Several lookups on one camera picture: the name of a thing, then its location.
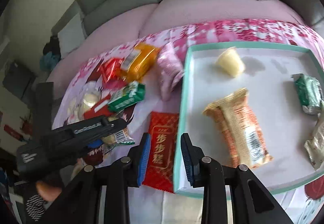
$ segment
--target red package with chinese characters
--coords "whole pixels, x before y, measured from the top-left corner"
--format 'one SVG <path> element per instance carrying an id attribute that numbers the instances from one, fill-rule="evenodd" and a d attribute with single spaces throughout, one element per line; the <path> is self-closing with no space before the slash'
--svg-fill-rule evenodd
<path id="1" fill-rule="evenodd" d="M 151 112 L 149 133 L 152 137 L 143 184 L 173 193 L 173 162 L 179 114 Z"/>
<path id="2" fill-rule="evenodd" d="M 120 78 L 118 74 L 123 61 L 124 59 L 111 58 L 110 60 L 100 65 L 97 71 L 101 72 L 104 83 L 109 82 L 111 79 Z"/>

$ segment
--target white tray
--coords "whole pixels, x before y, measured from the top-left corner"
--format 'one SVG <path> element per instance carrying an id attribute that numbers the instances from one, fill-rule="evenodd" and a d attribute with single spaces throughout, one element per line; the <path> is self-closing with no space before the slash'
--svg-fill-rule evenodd
<path id="1" fill-rule="evenodd" d="M 246 65 L 237 78 L 215 66 L 217 57 L 236 46 Z M 317 116 L 302 111 L 291 74 L 316 77 L 324 88 L 324 73 L 313 53 L 305 48 L 265 42 L 223 42 L 195 45 L 188 49 L 182 88 L 177 149 L 174 164 L 174 191 L 202 197 L 203 188 L 187 181 L 180 149 L 180 136 L 189 133 L 193 145 L 221 164 L 230 164 L 223 136 L 214 121 L 202 114 L 205 107 L 246 87 L 248 104 L 257 116 L 268 152 L 274 160 L 253 172 L 272 194 L 305 185 L 324 174 L 315 171 L 304 149 Z"/>

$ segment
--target green candy wrapper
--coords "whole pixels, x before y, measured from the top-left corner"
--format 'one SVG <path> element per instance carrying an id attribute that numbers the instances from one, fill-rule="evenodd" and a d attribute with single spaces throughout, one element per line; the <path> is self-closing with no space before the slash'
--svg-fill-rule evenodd
<path id="1" fill-rule="evenodd" d="M 109 111 L 118 113 L 123 109 L 144 100 L 144 97 L 145 85 L 133 81 L 112 95 L 108 102 L 108 109 Z"/>
<path id="2" fill-rule="evenodd" d="M 303 111 L 308 114 L 320 113 L 321 102 L 323 100 L 320 82 L 316 78 L 303 73 L 293 74 L 291 77 L 294 79 L 295 88 Z"/>

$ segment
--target pink snack package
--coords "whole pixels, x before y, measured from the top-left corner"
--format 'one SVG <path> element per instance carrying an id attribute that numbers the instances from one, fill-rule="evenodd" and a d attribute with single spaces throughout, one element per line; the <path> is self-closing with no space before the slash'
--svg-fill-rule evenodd
<path id="1" fill-rule="evenodd" d="M 168 101 L 171 97 L 171 91 L 184 75 L 183 65 L 176 55 L 172 42 L 161 49 L 157 65 L 161 97 L 163 101 Z"/>

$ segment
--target pink sofa seat cover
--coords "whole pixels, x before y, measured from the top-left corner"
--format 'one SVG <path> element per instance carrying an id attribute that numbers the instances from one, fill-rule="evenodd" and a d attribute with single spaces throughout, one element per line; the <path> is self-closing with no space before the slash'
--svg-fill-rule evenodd
<path id="1" fill-rule="evenodd" d="M 279 0 L 163 0 L 140 31 L 140 37 L 191 23 L 244 18 L 304 25 L 292 8 Z"/>
<path id="2" fill-rule="evenodd" d="M 54 82 L 54 99 L 64 95 L 70 81 L 89 58 L 138 39 L 139 31 L 158 4 L 148 4 L 127 11 L 96 29 L 75 51 L 61 60 L 51 72 L 48 82 Z"/>

